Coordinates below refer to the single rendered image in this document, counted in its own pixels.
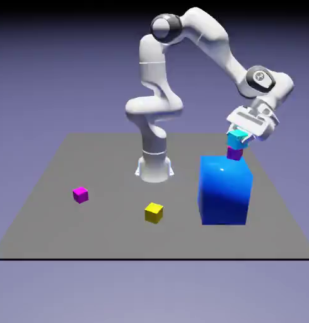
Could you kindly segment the small purple cube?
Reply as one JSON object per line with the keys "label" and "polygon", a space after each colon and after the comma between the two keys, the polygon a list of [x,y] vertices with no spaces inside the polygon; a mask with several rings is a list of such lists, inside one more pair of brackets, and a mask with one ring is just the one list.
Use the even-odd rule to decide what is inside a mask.
{"label": "small purple cube", "polygon": [[234,149],[231,146],[227,148],[227,159],[239,161],[242,158],[243,149]]}

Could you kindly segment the small cyan cube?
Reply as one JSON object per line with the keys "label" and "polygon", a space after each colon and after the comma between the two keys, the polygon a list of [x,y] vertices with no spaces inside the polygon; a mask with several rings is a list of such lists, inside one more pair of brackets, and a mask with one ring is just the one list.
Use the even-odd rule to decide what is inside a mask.
{"label": "small cyan cube", "polygon": [[227,145],[234,150],[245,149],[248,144],[243,140],[248,136],[247,132],[236,129],[227,133]]}

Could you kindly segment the small magenta cube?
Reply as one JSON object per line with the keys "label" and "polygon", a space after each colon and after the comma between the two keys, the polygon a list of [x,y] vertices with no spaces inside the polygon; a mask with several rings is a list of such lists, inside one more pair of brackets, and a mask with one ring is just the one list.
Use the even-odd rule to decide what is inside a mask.
{"label": "small magenta cube", "polygon": [[89,200],[88,190],[84,187],[73,189],[73,198],[79,204]]}

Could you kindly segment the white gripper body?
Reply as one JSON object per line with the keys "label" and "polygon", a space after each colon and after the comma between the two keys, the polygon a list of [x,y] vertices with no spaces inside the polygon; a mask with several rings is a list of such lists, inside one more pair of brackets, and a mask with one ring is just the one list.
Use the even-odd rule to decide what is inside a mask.
{"label": "white gripper body", "polygon": [[239,106],[226,120],[230,124],[236,124],[238,129],[247,132],[248,136],[253,134],[260,141],[265,141],[279,125],[275,113],[266,105],[261,105],[258,109]]}

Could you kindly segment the small yellow cube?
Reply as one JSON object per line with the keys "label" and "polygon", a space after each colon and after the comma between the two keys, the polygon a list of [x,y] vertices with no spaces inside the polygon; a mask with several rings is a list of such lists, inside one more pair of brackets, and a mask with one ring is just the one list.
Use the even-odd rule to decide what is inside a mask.
{"label": "small yellow cube", "polygon": [[163,206],[156,203],[149,203],[144,209],[144,217],[147,222],[159,223],[163,217]]}

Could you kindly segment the large blue box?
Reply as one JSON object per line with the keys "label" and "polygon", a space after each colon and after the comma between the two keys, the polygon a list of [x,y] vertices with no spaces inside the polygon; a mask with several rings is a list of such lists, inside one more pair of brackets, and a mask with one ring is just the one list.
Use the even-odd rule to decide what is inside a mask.
{"label": "large blue box", "polygon": [[203,225],[245,225],[253,175],[242,158],[201,156],[197,203]]}

